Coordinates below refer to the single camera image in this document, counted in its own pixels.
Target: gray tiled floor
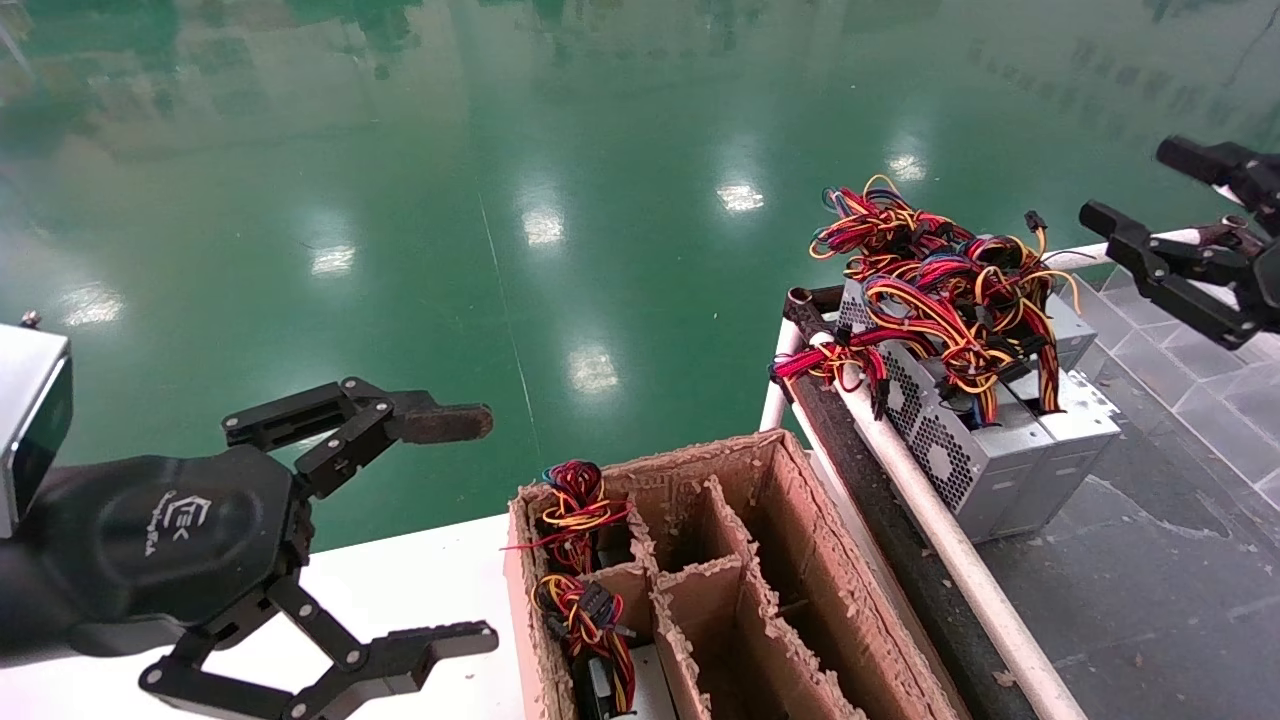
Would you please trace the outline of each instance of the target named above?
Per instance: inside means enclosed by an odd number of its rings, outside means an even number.
[[[1098,345],[1239,477],[1280,503],[1280,341],[1229,352],[1138,295],[1116,270],[1101,292],[1082,283]],[[1101,357],[1094,355],[1096,372]]]

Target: cardboard compartment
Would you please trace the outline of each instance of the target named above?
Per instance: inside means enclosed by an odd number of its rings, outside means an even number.
[[[623,497],[625,493],[617,493],[618,500]],[[547,536],[549,528],[541,520],[543,512],[554,506],[556,496],[545,487],[530,496],[530,501],[526,507],[527,520],[525,525],[529,528],[530,537],[534,542],[541,541]],[[596,557],[593,559],[593,568],[596,570],[604,569],[602,565],[602,556],[605,559],[608,566],[634,562],[636,560],[636,548],[634,544],[636,542],[645,542],[646,539],[648,529],[644,520],[640,519],[639,512],[635,507],[632,507],[626,521],[605,525],[596,532]],[[530,548],[529,552],[532,553],[539,577],[552,570],[562,573],[568,571],[567,569],[561,568],[558,562],[553,561],[550,548],[547,544]]]
[[[689,501],[689,511],[664,524],[669,552],[655,556],[658,569],[677,573],[690,565],[733,555],[735,550],[745,551],[745,544],[735,542],[732,529],[724,523],[722,509],[726,507],[714,479],[699,487]]]
[[[604,477],[634,506],[635,561],[593,577],[623,596],[623,624],[654,638],[681,720],[956,717],[790,433],[692,446]],[[532,537],[531,509],[548,495],[521,488],[511,544]],[[567,664],[527,601],[545,570],[536,552],[507,560],[526,716],[575,720]],[[640,587],[650,602],[632,602]]]
[[[659,580],[658,655],[681,719],[865,719],[812,656],[795,652],[772,598],[748,578],[731,556]]]
[[[627,641],[628,646],[643,646],[653,642],[653,606],[649,601],[649,579],[639,562],[614,565],[582,575],[582,582],[595,580],[604,589],[622,598],[622,618],[618,624],[636,634]]]

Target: electrical cable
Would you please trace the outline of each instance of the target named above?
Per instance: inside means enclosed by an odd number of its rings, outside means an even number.
[[[508,550],[550,546],[550,553],[562,568],[577,575],[595,570],[595,534],[627,516],[631,507],[625,501],[609,500],[604,492],[604,475],[595,462],[570,460],[543,471],[556,496],[556,505],[543,511],[543,523],[553,533],[534,543]]]
[[[1032,356],[1039,361],[1039,411],[1060,410],[1056,338],[1046,302],[1056,279],[1064,278],[1079,313],[1079,288],[1075,278],[1044,265],[1048,225],[1038,213],[1024,218],[1036,237],[1032,249],[1015,236],[978,237],[943,215],[913,208],[884,176],[874,176],[861,193],[827,187],[822,199],[838,219],[814,232],[809,254],[822,260],[851,255],[845,275],[861,283],[873,322],[936,345],[936,352],[922,352],[920,343],[909,347],[916,356],[941,357],[947,386],[974,397],[978,427],[997,421],[997,382],[1024,374]],[[809,372],[850,391],[844,370],[851,365],[873,382],[876,398],[883,359],[874,345],[888,338],[870,340],[850,338],[847,347],[824,343],[777,359],[773,372]]]
[[[584,648],[609,661],[617,715],[631,712],[636,694],[635,664],[618,626],[623,602],[599,583],[582,584],[577,578],[553,573],[530,592],[534,607],[543,612],[548,630],[564,642],[570,659]]]

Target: black metal bar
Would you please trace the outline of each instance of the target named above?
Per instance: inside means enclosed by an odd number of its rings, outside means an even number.
[[[227,447],[252,445],[271,451],[329,432],[355,414],[338,383],[247,407],[223,418]]]
[[[342,623],[320,606],[293,578],[284,578],[266,588],[266,597],[316,644],[334,665],[353,670],[365,662],[365,647]]]
[[[292,700],[294,720],[346,720],[370,700],[415,693],[440,660],[490,652],[498,634],[486,623],[458,623],[390,633],[369,643],[369,660],[357,670],[333,667]]]
[[[138,687],[170,707],[224,720],[278,720],[293,696],[274,688],[212,675],[200,666],[215,638],[187,633],[173,651],[142,671]]]

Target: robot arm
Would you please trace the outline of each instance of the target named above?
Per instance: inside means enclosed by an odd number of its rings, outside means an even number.
[[[436,661],[489,652],[497,634],[463,623],[360,643],[298,585],[311,502],[398,439],[475,439],[492,424],[483,405],[440,406],[422,391],[347,378],[225,418],[229,448],[211,457],[54,468],[0,541],[0,667],[175,643],[140,687],[216,717],[339,720],[369,700],[416,692]],[[293,471],[268,455],[329,430]],[[58,442],[45,445],[56,452]],[[282,611],[333,661],[314,685],[294,694],[201,670]]]
[[[1091,200],[1080,224],[1107,240],[1107,256],[1133,274],[1143,297],[1228,350],[1258,332],[1280,333],[1280,155],[1240,145],[1201,146],[1181,137],[1161,142],[1156,159],[1213,186],[1253,214],[1267,237],[1228,217],[1198,228],[1196,242],[1152,234],[1119,210]],[[1229,287],[1235,306],[1194,283]]]

